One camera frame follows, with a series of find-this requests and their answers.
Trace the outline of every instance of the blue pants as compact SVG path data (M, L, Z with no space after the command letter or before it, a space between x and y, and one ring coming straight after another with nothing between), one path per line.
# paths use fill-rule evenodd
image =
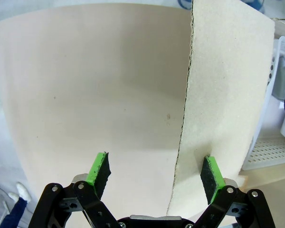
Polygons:
M15 204L13 210L11 210L10 214L5 216L3 219L0 228L17 228L27 204L28 202L19 197L19 200Z

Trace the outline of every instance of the bolt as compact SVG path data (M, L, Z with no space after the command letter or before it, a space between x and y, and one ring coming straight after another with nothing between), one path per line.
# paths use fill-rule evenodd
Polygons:
M227 192L228 192L228 193L233 193L233 188L230 188L230 187L227 188Z
M52 187L52 191L57 191L58 187L55 185L54 187Z
M125 228L125 224L123 222L119 222L119 225L122 227L122 228Z
M253 191L253 192L251 193L251 195L252 195L253 197L257 197L257 196L258 196L258 193L257 193L256 191Z
M83 184L79 184L79 185L78 185L78 188L79 188L79 189L83 189L83 188L84 188L84 185L83 185Z

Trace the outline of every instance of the white plastic basket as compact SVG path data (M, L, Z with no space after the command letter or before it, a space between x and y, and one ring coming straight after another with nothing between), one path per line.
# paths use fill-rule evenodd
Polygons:
M274 41L272 65L270 66L265 100L249 151L243 163L243 170L285 163L285 137L281 134L274 138L264 139L259 137L276 79L276 71L280 56L285 57L285 37L281 37Z

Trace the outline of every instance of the white shoe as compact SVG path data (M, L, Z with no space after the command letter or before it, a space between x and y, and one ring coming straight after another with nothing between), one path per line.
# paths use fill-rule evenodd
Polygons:
M9 192L8 195L9 195L9 197L10 197L13 201L15 201L15 203L18 202L18 200L19 200L19 195L17 195L17 194L14 193L14 192Z
M29 194L29 191L27 190L26 187L24 187L23 184L18 182L16 184L16 187L17 187L18 192L19 192L19 197L23 198L27 202L30 202L32 200L32 198L31 198L31 196Z

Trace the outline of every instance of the white floor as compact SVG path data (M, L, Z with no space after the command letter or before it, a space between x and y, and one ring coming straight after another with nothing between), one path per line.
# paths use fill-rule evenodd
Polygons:
M180 7L177 0L15 0L12 4L10 0L0 0L0 20L25 12L51 7L100 2L132 2ZM265 0L264 7L265 15L268 17L285 19L285 0ZM27 186L29 185L13 147L13 142L8 131L0 101L0 214L3 212L2 200L6 200L9 208L12 208L13 202L8 198L7 193L9 191L17 191L15 187L17 181L20 181ZM33 199L32 203L28 205L23 220L20 223L21 227L28 226L29 218L37 203L37 197L33 196Z

